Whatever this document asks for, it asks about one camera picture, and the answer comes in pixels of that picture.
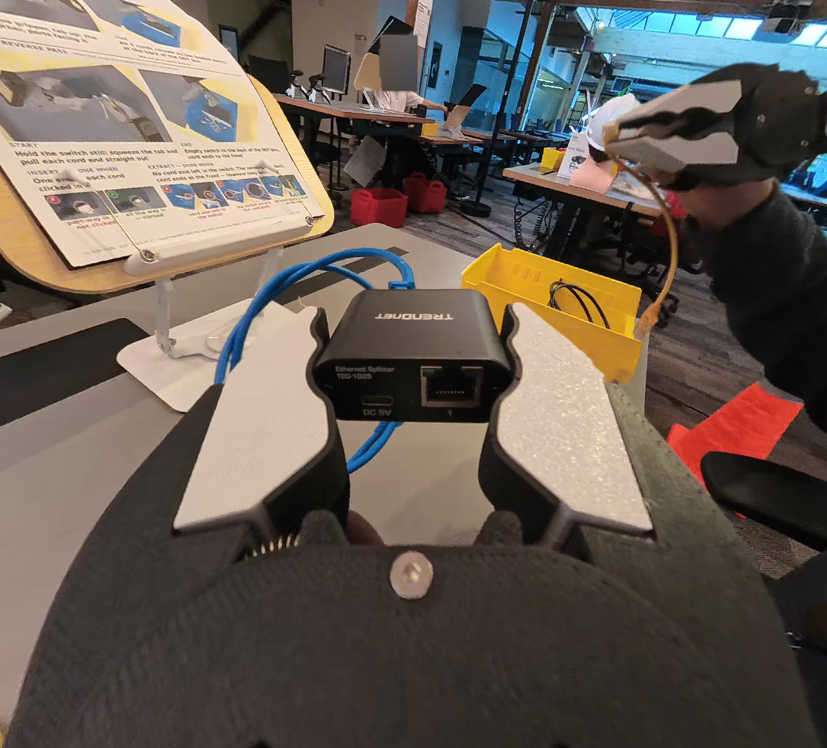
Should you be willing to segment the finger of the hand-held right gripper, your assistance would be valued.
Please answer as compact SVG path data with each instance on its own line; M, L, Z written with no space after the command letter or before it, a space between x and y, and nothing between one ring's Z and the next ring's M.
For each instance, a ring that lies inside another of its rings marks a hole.
M622 130L612 141L606 140L606 153L642 168L678 173L693 165L735 165L739 146L726 132L701 139L677 135L658 137L643 130Z
M739 79L693 83L638 106L607 127L609 136L737 135L734 111L743 97Z

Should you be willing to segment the wooden instruction board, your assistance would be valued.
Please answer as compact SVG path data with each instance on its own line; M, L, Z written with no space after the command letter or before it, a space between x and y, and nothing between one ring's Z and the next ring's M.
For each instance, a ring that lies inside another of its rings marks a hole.
M171 0L2 0L2 267L105 295L321 237L284 112Z

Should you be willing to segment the red plastic bin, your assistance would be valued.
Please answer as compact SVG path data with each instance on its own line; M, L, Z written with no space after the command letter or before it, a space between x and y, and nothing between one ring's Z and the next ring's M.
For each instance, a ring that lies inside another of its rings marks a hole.
M415 172L403 180L402 192L409 214L440 215L445 210L448 188L438 179L429 180L425 174Z
M408 197L393 188L359 188L351 191L350 222L357 226L382 224L402 228L408 213Z

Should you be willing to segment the white hard hat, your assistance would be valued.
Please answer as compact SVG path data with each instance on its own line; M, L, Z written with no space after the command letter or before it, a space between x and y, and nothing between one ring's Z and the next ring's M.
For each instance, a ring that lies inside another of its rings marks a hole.
M595 160L605 159L604 131L619 119L628 116L631 112L640 107L641 103L632 93L616 96L601 105L591 114L590 120L585 128L586 141L589 154Z

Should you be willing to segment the wooden table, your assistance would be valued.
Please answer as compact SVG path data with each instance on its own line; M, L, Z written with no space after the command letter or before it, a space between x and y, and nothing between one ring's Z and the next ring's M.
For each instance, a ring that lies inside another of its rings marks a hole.
M656 218L660 210L650 198L625 195L609 188L595 192L570 184L556 172L542 173L539 165L518 165L503 171L514 183L513 193L524 199L543 199L558 206L557 219L543 255L565 260L595 238L605 219L624 222L629 216Z

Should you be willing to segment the person's right forearm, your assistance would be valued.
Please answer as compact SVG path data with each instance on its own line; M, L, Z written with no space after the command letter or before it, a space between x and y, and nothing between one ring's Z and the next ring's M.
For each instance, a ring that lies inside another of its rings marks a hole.
M799 399L826 430L826 241L776 188L720 230L698 232L713 294L734 337L776 388Z

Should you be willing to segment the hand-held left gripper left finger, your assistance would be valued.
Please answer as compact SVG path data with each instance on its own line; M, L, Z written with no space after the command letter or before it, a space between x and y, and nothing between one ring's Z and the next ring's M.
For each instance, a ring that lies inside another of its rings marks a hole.
M177 424L176 534L246 526L259 541L279 542L297 536L308 515L325 512L346 536L346 455L333 406L313 378L328 342L324 309L290 315L257 337Z

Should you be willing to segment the person's right hand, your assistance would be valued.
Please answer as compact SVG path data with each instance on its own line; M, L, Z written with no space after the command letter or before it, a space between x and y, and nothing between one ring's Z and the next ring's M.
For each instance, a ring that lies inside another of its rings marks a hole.
M727 187L701 184L692 190L677 192L677 196L698 226L720 230L770 199L776 184L773 178Z

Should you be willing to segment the white sign card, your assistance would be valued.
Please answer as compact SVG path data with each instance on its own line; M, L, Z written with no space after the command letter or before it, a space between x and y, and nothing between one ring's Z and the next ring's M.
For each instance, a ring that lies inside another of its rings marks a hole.
M558 169L558 177L569 181L572 175L578 171L589 159L589 143L585 132L572 135Z

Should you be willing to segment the black chair seat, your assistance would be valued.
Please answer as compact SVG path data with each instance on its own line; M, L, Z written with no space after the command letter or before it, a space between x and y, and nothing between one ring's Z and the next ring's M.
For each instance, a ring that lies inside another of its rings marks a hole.
M732 513L823 553L826 482L768 460L709 452L700 472L712 499Z

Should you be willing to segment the white sheet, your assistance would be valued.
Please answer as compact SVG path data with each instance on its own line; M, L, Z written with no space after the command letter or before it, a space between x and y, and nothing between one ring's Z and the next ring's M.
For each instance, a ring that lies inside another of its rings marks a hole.
M351 154L344 171L353 182L367 187L383 169L386 156L386 146L373 136L366 136Z

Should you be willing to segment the black network switch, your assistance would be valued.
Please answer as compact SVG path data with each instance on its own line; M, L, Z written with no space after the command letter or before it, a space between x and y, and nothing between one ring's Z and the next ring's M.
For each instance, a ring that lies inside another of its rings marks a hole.
M474 290L364 290L314 361L339 421L486 423L513 380Z

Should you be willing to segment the orange traffic cone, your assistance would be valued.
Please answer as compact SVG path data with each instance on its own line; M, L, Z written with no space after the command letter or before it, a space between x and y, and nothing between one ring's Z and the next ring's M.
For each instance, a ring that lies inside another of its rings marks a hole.
M704 450L765 459L803 409L797 398L766 382L755 382L698 425L674 424L667 443L687 465L689 458L700 459Z

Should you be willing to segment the yellow plastic bin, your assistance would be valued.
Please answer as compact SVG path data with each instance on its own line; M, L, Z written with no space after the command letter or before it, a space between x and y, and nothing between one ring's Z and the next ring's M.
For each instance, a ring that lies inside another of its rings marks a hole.
M498 329L508 305L526 305L582 350L606 381L633 380L644 349L634 336L639 288L501 245L461 273L461 287L487 299Z

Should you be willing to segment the wooden desk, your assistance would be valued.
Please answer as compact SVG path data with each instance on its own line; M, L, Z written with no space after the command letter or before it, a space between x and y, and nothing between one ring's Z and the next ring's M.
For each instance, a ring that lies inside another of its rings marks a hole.
M289 122L295 119L301 121L303 138L300 142L314 167L321 161L317 156L317 147L320 145L317 137L324 120L331 122L329 137L334 136L336 121L344 119L350 122L353 134L359 139L388 139L388 171L379 175L379 180L385 187L399 188L403 184L407 175L408 143L422 135L423 125L435 123L431 118L409 112L377 111L367 106L349 103L311 103L304 99L290 98L285 94L276 94L274 98Z

